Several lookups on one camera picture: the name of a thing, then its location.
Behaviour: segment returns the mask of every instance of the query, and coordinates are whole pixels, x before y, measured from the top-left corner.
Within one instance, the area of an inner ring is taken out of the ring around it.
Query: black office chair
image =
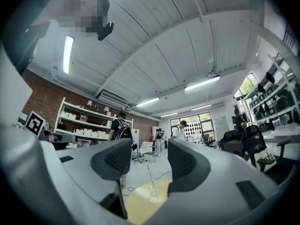
[[[220,141],[220,148],[223,151],[234,153],[242,157],[244,155],[244,146],[241,139],[242,137],[237,130],[228,131],[224,133]]]
[[[251,163],[255,166],[254,154],[265,150],[266,144],[261,131],[258,126],[251,125],[246,128],[246,136],[242,138],[242,143],[244,146],[243,152],[248,153]],[[295,161],[283,157],[285,145],[291,143],[291,140],[286,140],[277,144],[281,147],[280,156],[274,156],[270,159],[259,159],[257,163],[261,165],[261,172],[264,172],[266,165],[272,164],[276,160],[276,165],[265,172],[267,176],[272,178],[276,183],[282,183],[289,173],[292,167],[295,165]]]
[[[215,139],[212,139],[212,137],[210,137],[210,135],[209,134],[202,134],[202,138],[203,138],[203,143],[205,144],[205,145],[207,145],[208,147],[210,147],[210,148],[217,148],[217,146],[215,146],[215,145],[212,145],[216,140]]]

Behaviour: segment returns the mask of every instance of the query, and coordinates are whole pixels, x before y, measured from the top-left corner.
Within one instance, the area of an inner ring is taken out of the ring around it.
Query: black backpack
[[[120,122],[118,120],[118,122],[120,123],[120,125],[122,126],[118,132],[114,135],[114,139],[120,139],[120,138],[132,138],[132,133],[131,133],[131,129],[130,127],[126,126],[124,123]]]
[[[179,128],[178,127],[176,127],[176,128],[178,129],[178,132],[179,132]],[[171,133],[171,137],[170,138],[173,139],[173,131]]]

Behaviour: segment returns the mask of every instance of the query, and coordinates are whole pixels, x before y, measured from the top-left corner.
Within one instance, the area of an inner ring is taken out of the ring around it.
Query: shelf with black objects
[[[258,85],[242,99],[248,124],[259,124],[265,121],[272,123],[280,120],[278,126],[285,125],[287,120],[285,114],[289,118],[287,123],[299,123],[292,119],[292,113],[294,117],[300,114],[300,86],[297,79],[292,76],[292,70],[282,57],[276,57],[277,60],[270,55],[268,57],[273,62],[271,68]],[[246,100],[250,98],[252,101],[247,103]]]

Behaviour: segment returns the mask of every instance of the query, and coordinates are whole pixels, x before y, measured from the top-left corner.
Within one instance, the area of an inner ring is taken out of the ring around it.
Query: ceiling
[[[29,69],[88,97],[96,98],[106,89],[125,98],[133,111],[160,117],[225,102],[251,67],[257,35],[243,23],[263,23],[262,0],[110,0],[110,4],[109,21],[115,26],[104,41],[96,35],[81,37],[53,22],[38,42]],[[62,56],[68,34],[75,41],[66,75]],[[209,73],[220,75],[220,80],[184,91],[187,85],[208,80]],[[160,100],[135,107],[156,97]]]

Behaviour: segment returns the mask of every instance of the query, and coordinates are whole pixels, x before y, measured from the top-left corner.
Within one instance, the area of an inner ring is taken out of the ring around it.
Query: fluorescent light
[[[214,77],[214,78],[212,78],[212,79],[209,79],[209,80],[207,80],[207,81],[204,81],[204,82],[198,83],[198,84],[196,84],[196,85],[187,87],[187,88],[185,88],[184,90],[185,90],[185,91],[189,91],[189,90],[192,90],[192,89],[194,89],[194,88],[198,88],[198,87],[201,87],[201,86],[203,86],[203,85],[206,85],[206,84],[208,84],[208,83],[212,83],[212,82],[217,81],[217,80],[219,80],[219,79],[220,79],[220,76],[216,76],[216,77]]]
[[[171,114],[168,114],[168,115],[163,115],[163,116],[161,116],[161,117],[172,116],[172,115],[176,115],[176,114],[178,114],[178,112],[171,113]]]
[[[209,107],[209,106],[211,106],[211,104],[209,104],[209,105],[206,105],[206,106],[203,106],[203,107],[194,108],[194,109],[192,109],[192,111],[194,111],[194,110],[198,110],[198,109],[201,109],[201,108],[205,108],[205,107]]]
[[[74,38],[66,36],[65,47],[64,47],[64,56],[63,56],[63,71],[65,74],[69,74],[69,65],[70,65],[70,56],[72,51]]]
[[[149,103],[153,103],[153,102],[158,101],[158,100],[159,100],[159,98],[155,98],[155,99],[152,99],[152,100],[150,100],[148,102],[144,102],[144,103],[141,103],[141,104],[136,105],[136,106],[137,107],[141,107],[141,106],[144,106],[144,105],[149,104]]]

